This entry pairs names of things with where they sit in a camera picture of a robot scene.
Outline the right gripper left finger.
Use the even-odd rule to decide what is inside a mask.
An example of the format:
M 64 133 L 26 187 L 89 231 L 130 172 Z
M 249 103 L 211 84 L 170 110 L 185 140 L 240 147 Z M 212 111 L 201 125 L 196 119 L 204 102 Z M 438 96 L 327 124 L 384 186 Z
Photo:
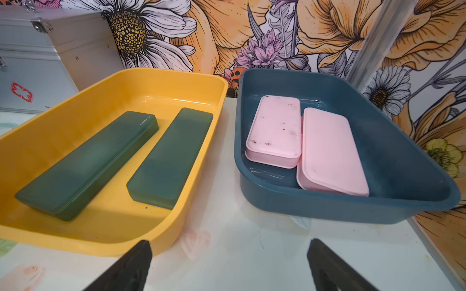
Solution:
M 143 291 L 152 261 L 147 240 L 139 241 L 85 291 Z

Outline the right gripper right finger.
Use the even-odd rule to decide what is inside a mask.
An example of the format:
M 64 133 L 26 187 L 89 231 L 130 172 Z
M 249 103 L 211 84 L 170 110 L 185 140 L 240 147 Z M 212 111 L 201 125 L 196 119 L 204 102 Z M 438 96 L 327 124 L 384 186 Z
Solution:
M 377 291 L 321 240 L 312 239 L 307 252 L 317 291 Z

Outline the dark green pencil case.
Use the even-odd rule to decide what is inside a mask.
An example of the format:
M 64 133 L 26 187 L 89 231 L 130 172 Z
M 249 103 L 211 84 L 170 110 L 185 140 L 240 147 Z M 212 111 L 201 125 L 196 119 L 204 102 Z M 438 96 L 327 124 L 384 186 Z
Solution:
M 127 183 L 130 197 L 172 210 L 176 205 L 213 115 L 182 108 Z

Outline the pink pencil case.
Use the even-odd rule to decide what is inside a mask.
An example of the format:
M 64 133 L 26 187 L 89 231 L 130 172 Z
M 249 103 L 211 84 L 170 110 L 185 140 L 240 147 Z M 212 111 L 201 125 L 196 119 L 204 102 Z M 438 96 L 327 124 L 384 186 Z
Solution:
M 350 124 L 335 113 L 306 108 L 297 183 L 305 190 L 369 196 L 370 189 Z
M 302 154 L 300 100 L 261 97 L 245 145 L 245 156 L 252 162 L 295 168 Z

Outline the dark green pencil case slanted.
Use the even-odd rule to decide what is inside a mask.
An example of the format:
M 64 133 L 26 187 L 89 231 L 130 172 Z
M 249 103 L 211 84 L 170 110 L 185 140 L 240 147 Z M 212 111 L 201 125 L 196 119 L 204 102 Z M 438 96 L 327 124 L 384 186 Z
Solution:
M 127 111 L 15 194 L 62 221 L 75 219 L 159 130 L 155 115 Z

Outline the teal storage tray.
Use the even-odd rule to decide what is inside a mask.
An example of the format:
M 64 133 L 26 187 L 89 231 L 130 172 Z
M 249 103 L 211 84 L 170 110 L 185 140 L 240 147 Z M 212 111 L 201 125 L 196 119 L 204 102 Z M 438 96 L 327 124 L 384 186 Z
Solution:
M 301 189 L 296 169 L 252 162 L 246 140 L 260 99 L 297 98 L 300 108 L 346 117 L 362 161 L 370 194 L 357 197 Z M 452 209 L 461 198 L 456 183 L 400 128 L 350 83 L 336 76 L 291 70 L 249 69 L 242 73 L 235 118 L 234 158 L 240 188 L 267 212 L 350 223 L 396 224 L 421 212 Z

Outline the silver metal first-aid case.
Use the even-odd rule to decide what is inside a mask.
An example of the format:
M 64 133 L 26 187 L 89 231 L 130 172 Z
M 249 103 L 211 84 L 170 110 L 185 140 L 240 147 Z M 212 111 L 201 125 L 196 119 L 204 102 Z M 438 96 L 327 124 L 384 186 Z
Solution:
M 1 6 L 1 111 L 39 114 L 123 69 L 100 11 Z

